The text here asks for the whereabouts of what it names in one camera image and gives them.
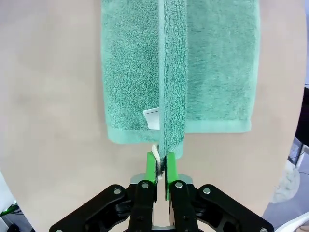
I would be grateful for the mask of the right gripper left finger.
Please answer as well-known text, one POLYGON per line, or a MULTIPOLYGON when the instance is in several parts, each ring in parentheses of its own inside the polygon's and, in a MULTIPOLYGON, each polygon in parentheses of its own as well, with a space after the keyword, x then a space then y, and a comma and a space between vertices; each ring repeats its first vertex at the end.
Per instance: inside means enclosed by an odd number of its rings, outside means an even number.
POLYGON ((51 232, 108 232, 129 219, 129 232, 152 230, 157 197, 156 158, 147 153, 146 172, 127 188, 113 184, 50 227, 51 232))

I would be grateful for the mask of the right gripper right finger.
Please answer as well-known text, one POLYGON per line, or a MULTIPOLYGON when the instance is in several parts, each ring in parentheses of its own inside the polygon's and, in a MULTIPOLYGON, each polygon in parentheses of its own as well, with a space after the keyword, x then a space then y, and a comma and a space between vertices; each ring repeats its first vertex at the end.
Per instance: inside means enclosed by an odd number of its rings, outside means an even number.
POLYGON ((201 221, 216 232, 272 232, 274 227, 211 184, 196 188, 177 171, 174 153, 165 164, 170 223, 177 232, 198 232, 201 221))

